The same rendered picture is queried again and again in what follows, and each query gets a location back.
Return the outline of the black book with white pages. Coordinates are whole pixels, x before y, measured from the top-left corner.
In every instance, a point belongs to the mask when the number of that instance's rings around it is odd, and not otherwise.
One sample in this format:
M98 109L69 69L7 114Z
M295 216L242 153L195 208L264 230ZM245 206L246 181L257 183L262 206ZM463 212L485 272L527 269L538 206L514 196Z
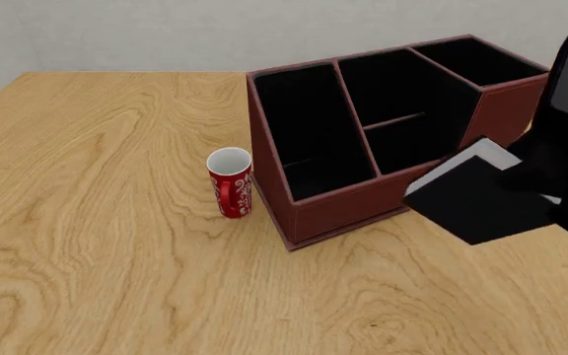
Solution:
M413 181L403 196L410 209L469 245L552 224L559 197L511 191L499 176L522 160L482 137Z

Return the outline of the red mug with white pattern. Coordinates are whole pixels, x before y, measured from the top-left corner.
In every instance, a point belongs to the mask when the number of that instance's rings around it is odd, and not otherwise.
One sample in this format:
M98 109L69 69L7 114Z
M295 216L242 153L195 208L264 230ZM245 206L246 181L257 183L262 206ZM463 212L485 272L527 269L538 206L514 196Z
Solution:
M222 215L242 218L251 210L251 156L238 147L211 153L206 161L214 194Z

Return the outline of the red-brown desk caddy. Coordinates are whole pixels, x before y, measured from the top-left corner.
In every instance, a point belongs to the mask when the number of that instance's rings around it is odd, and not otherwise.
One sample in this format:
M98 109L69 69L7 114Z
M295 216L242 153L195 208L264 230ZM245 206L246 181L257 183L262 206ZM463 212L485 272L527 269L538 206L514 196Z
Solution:
M519 138L547 76L473 35L250 72L253 183L288 250L372 224L476 138Z

